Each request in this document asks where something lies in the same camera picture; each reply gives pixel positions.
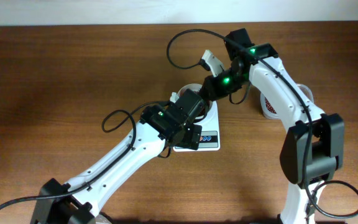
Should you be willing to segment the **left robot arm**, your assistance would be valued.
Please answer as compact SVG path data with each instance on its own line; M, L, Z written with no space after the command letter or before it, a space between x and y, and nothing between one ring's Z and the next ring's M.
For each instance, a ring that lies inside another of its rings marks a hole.
M41 188L32 223L95 223L110 196L141 166L167 147L197 149L202 127L195 123L206 100L186 90L176 101L146 106L129 134L97 163L60 184Z

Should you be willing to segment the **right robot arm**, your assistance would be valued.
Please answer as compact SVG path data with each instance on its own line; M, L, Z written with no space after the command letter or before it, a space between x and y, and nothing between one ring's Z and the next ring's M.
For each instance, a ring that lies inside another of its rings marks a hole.
M204 79L202 97L216 101L246 83L255 86L275 110L286 131L280 165L288 180L279 223L314 223L322 190L343 165L344 121L326 114L291 79L271 44L255 45L245 29L223 38L229 69L206 50L199 64L212 74Z

